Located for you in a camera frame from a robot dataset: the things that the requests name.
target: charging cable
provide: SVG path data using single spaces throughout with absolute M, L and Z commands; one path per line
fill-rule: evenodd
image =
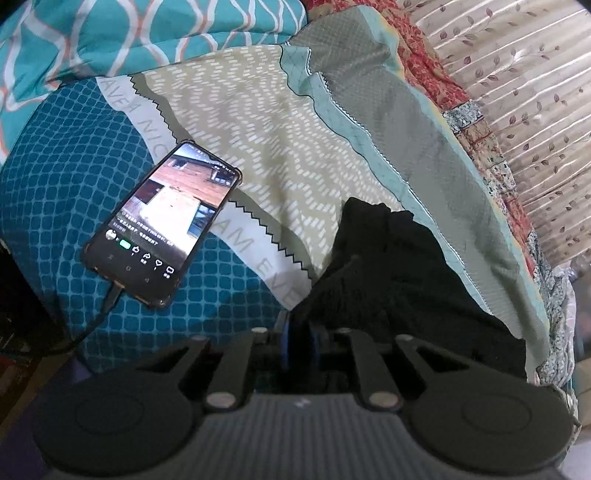
M 84 331 L 78 335 L 76 338 L 71 340 L 68 344 L 63 347 L 49 349 L 45 351 L 29 351 L 29 352 L 21 352 L 20 350 L 13 350 L 13 349 L 5 349 L 0 348 L 0 356 L 24 356 L 27 358 L 43 358 L 46 356 L 56 356 L 56 355 L 63 355 L 64 353 L 69 353 L 74 350 L 78 345 L 80 345 L 86 337 L 88 337 L 92 332 L 96 330 L 96 328 L 103 323 L 107 315 L 117 302 L 121 294 L 123 293 L 123 288 L 116 285 L 115 283 L 111 284 L 105 299 L 103 300 L 102 305 L 100 306 L 100 312 L 98 315 L 86 326 Z

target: smartphone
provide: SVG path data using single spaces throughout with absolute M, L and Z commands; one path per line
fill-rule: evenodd
M 121 202 L 82 250 L 82 263 L 150 308 L 172 300 L 200 241 L 242 173 L 185 141 Z

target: bed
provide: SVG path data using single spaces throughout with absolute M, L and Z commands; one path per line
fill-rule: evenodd
M 340 205 L 356 196 L 412 211 L 481 308 L 526 340 L 528 379 L 568 385 L 566 278 L 541 253 L 477 104 L 395 4 L 306 5 L 314 21 L 301 30 L 294 0 L 164 0 L 145 11 L 119 0 L 127 20 L 111 25 L 114 46 L 94 51 L 104 4 L 53 16 L 41 10 L 50 3 L 26 2 L 0 30 L 12 72 L 0 230 L 72 335 L 108 287 L 80 249 L 155 162 L 193 138 L 244 174 L 172 305 L 154 313 L 124 297 L 85 340 L 93 370 L 195 333 L 226 342 L 272 326 L 310 290 Z M 168 28 L 181 17 L 190 21 Z M 53 61 L 26 57 L 30 42 Z

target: curtain with leaf pattern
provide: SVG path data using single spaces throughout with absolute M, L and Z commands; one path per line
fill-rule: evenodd
M 574 0 L 398 0 L 477 101 L 553 265 L 591 252 L 591 16 Z

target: round black pad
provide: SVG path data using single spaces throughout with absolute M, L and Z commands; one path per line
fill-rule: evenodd
M 145 470 L 184 445 L 193 409 L 175 383 L 142 371 L 106 374 L 51 395 L 35 440 L 58 468 L 93 476 Z
M 411 421 L 417 440 L 437 456 L 463 469 L 501 475 L 552 463 L 573 428 L 566 407 L 545 389 L 470 371 L 429 385 Z

